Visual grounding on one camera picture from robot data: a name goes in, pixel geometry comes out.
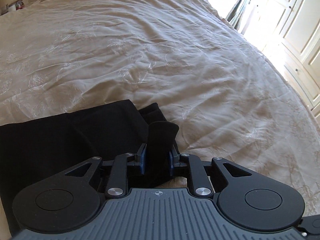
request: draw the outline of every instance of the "black fabric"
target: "black fabric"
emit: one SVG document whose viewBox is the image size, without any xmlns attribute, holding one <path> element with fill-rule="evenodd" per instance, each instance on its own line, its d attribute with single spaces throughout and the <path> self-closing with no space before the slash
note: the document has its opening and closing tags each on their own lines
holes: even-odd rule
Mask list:
<svg viewBox="0 0 320 240">
<path fill-rule="evenodd" d="M 137 152 L 147 143 L 149 124 L 157 121 L 165 121 L 157 104 L 138 112 L 124 100 L 1 126 L 0 196 L 11 233 L 20 230 L 12 213 L 12 201 L 20 190 L 93 156 L 113 160 Z M 164 183 L 167 173 L 158 172 L 152 180 Z"/>
<path fill-rule="evenodd" d="M 171 122 L 153 122 L 149 125 L 146 174 L 143 178 L 148 180 L 144 184 L 153 188 L 170 180 L 169 158 L 167 153 L 171 150 L 179 126 Z"/>
</svg>

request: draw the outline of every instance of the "round black pad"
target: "round black pad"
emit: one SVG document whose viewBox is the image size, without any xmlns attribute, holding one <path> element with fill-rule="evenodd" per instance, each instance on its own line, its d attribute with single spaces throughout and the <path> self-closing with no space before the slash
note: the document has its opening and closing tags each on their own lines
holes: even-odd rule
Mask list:
<svg viewBox="0 0 320 240">
<path fill-rule="evenodd" d="M 320 228 L 320 219 L 316 219 L 315 221 L 313 221 L 312 225 L 315 228 Z"/>
<path fill-rule="evenodd" d="M 13 212 L 22 227 L 41 233 L 61 233 L 79 228 L 94 217 L 100 196 L 82 178 L 54 183 L 46 180 L 23 189 L 13 201 Z"/>
<path fill-rule="evenodd" d="M 62 189 L 50 189 L 40 193 L 36 198 L 39 208 L 57 211 L 68 207 L 73 201 L 73 195 Z"/>
<path fill-rule="evenodd" d="M 256 189 L 245 195 L 245 201 L 249 206 L 260 210 L 272 210 L 282 203 L 281 196 L 268 189 Z"/>
</svg>

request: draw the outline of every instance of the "wrinkled bedding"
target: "wrinkled bedding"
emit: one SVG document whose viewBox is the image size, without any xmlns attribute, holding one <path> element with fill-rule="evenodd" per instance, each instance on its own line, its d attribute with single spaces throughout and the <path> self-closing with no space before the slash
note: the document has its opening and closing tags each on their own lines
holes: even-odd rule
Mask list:
<svg viewBox="0 0 320 240">
<path fill-rule="evenodd" d="M 314 117 L 207 0 L 47 0 L 1 16 L 0 26 L 0 125 L 157 102 L 180 127 L 180 152 L 284 182 L 302 194 L 305 215 L 320 213 Z"/>
</svg>

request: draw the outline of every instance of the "crosshair marking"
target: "crosshair marking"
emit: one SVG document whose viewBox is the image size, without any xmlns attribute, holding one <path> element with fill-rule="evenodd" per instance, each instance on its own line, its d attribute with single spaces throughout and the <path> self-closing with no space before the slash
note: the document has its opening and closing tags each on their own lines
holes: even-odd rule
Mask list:
<svg viewBox="0 0 320 240">
<path fill-rule="evenodd" d="M 158 190 L 158 191 L 155 192 L 155 194 L 156 194 L 157 196 L 161 196 L 161 195 L 163 194 L 163 192 L 160 191 L 160 190 Z"/>
</svg>

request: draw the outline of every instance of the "curtain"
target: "curtain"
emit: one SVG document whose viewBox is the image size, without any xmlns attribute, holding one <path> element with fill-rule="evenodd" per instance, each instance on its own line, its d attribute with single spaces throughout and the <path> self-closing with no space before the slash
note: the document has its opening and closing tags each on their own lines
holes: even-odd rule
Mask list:
<svg viewBox="0 0 320 240">
<path fill-rule="evenodd" d="M 236 0 L 235 5 L 228 13 L 226 20 L 236 29 L 239 30 L 244 11 L 251 0 Z"/>
</svg>

